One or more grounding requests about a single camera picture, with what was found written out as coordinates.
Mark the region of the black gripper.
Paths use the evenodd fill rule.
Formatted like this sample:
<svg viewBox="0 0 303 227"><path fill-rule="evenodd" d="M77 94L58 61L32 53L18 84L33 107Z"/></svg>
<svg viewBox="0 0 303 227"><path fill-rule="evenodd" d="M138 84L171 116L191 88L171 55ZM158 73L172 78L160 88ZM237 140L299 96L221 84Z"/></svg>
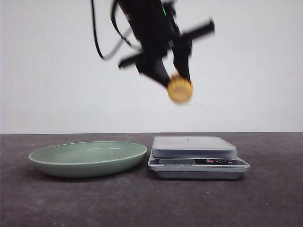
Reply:
<svg viewBox="0 0 303 227"><path fill-rule="evenodd" d="M118 66L125 68L136 64L139 73L164 87L168 86L170 78L161 57L172 50L176 70L190 82L188 59L192 53L192 41L215 31L211 19L184 33L180 32L173 17L129 17L128 22L142 49L138 54L122 59Z"/></svg>

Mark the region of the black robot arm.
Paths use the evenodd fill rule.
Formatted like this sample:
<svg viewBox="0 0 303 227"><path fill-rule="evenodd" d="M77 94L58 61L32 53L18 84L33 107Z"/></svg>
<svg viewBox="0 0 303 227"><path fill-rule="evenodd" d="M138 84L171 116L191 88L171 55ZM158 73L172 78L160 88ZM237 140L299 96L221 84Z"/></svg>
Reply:
<svg viewBox="0 0 303 227"><path fill-rule="evenodd" d="M111 20L115 19L116 7L124 13L141 49L138 54L124 58L119 68L135 65L138 72L168 87L171 78L162 58L168 50L174 54L173 64L181 76L190 82L188 59L192 53L192 41L215 31L213 20L185 33L181 33L175 20L174 1L169 0L115 0Z"/></svg>

